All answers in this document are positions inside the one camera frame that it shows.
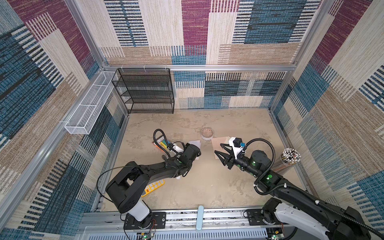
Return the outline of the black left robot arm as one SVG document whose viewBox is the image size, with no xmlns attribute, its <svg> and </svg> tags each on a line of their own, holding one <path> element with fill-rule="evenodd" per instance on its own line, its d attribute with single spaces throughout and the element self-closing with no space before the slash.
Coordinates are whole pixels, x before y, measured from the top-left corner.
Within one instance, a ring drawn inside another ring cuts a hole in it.
<svg viewBox="0 0 384 240">
<path fill-rule="evenodd" d="M 102 194 L 99 181 L 106 173 L 116 170 L 117 167 L 102 172 L 96 183 L 101 197 L 112 202 L 120 214 L 125 214 L 123 230 L 146 230 L 163 228 L 166 213 L 155 214 L 142 200 L 142 194 L 148 185 L 164 179 L 185 177 L 191 170 L 193 162 L 201 155 L 199 147 L 193 144 L 182 143 L 179 148 L 170 143 L 161 129 L 153 133 L 153 140 L 165 154 L 163 161 L 151 165 L 139 165 L 132 161 L 119 167 L 120 171 L 105 187 L 108 195 Z"/>
</svg>

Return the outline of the white letter paper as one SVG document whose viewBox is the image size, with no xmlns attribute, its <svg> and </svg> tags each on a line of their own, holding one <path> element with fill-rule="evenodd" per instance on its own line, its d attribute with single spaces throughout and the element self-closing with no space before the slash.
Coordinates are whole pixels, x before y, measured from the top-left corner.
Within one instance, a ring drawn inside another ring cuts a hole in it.
<svg viewBox="0 0 384 240">
<path fill-rule="evenodd" d="M 199 148 L 199 151 L 200 153 L 198 154 L 198 156 L 196 157 L 196 160 L 198 160 L 201 156 L 201 141 L 200 140 L 196 140 L 196 141 L 189 141 L 188 142 L 190 145 L 194 145 L 196 146 L 197 148 Z"/>
</svg>

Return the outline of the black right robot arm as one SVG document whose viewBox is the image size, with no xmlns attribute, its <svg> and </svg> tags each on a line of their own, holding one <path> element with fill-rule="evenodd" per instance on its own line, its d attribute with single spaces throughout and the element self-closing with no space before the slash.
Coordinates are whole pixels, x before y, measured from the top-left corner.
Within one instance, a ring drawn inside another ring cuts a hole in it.
<svg viewBox="0 0 384 240">
<path fill-rule="evenodd" d="M 252 175 L 255 191 L 271 196 L 261 210 L 267 225 L 289 224 L 321 240 L 369 240 L 372 235 L 384 238 L 365 224 L 356 209 L 325 202 L 272 171 L 276 151 L 269 141 L 256 138 L 244 143 L 240 138 L 231 138 L 220 146 L 223 151 L 215 151 L 215 155 L 224 166 L 238 167 Z"/>
</svg>

